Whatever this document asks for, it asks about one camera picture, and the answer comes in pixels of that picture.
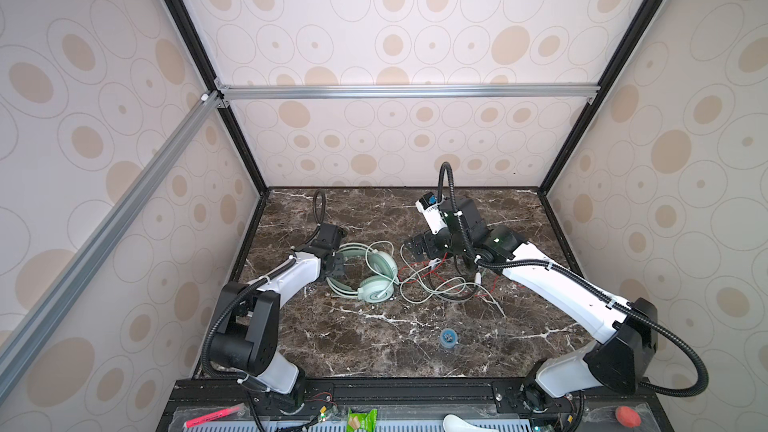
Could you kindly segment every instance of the horizontal aluminum beam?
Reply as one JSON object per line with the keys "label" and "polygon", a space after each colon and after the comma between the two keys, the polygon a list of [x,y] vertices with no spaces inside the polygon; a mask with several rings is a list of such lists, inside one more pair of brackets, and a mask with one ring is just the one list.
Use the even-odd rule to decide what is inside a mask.
{"label": "horizontal aluminum beam", "polygon": [[216,92],[208,92],[187,114],[174,133],[136,178],[130,190],[112,208],[88,242],[80,248],[68,267],[17,327],[10,343],[0,355],[0,404],[45,346],[56,327],[78,300],[101,265],[155,189],[165,180],[179,157],[210,116],[221,104]]}
{"label": "horizontal aluminum beam", "polygon": [[445,84],[404,86],[222,86],[225,100],[436,99],[440,97],[594,97],[596,83]]}

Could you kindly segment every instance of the green snack package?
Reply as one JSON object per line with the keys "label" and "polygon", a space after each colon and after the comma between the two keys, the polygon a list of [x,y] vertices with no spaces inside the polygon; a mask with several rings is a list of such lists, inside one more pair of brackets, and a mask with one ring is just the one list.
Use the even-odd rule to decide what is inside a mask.
{"label": "green snack package", "polygon": [[375,428],[376,409],[371,410],[368,414],[353,414],[350,412],[350,416],[346,420],[346,432],[355,432],[355,430],[373,432]]}

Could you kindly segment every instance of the brown marble surface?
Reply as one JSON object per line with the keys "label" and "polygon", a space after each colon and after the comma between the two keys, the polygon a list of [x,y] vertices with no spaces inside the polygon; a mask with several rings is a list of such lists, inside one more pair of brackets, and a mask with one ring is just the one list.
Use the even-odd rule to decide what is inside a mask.
{"label": "brown marble surface", "polygon": [[[312,232],[313,192],[272,191],[242,282],[280,264],[290,246],[301,244]],[[489,226],[503,223],[566,263],[534,192],[457,189],[457,193],[475,199]],[[399,256],[404,239],[428,229],[413,205],[423,191],[332,188],[326,194],[326,221],[346,228],[345,242],[389,240],[396,246],[399,267],[405,265]],[[414,262],[408,250],[403,254]],[[342,281],[356,287],[362,267],[349,266]],[[456,276],[452,262],[442,266],[441,276]],[[486,288],[491,289],[495,277],[485,273]],[[426,296],[417,284],[406,285],[404,291],[412,300]],[[464,304],[433,297],[414,305],[403,300],[396,288],[394,299],[368,304],[338,298],[324,282],[311,284],[280,312],[279,350],[309,377],[517,377],[525,375],[536,360],[556,357],[590,340],[569,316],[519,284],[500,278],[493,296],[506,318],[494,305],[476,297]],[[438,342],[444,328],[458,334],[454,349],[444,349]]]}

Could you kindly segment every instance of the mint green headphones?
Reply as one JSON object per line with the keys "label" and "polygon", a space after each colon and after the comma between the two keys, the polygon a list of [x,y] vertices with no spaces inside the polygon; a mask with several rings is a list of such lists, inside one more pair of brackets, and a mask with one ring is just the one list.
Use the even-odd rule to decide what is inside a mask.
{"label": "mint green headphones", "polygon": [[375,274],[360,282],[357,290],[334,278],[327,278],[328,285],[340,297],[376,304],[384,302],[395,293],[395,284],[399,283],[397,264],[390,254],[357,242],[342,245],[336,254],[340,254],[344,260],[365,257],[367,266]]}

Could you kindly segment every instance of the red pen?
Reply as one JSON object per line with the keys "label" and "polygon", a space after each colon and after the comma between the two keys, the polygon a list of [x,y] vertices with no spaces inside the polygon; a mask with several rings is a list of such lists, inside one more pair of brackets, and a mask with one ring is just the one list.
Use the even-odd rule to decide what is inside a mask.
{"label": "red pen", "polygon": [[197,419],[187,420],[184,422],[184,428],[191,429],[192,427],[195,427],[200,424],[205,424],[206,422],[211,422],[212,420],[220,419],[222,417],[226,417],[227,415],[236,414],[237,412],[241,412],[245,410],[245,404],[243,402],[240,402],[238,405],[235,405],[233,407],[225,408],[218,410],[216,412],[211,412],[210,414],[206,414],[202,417],[198,417]]}

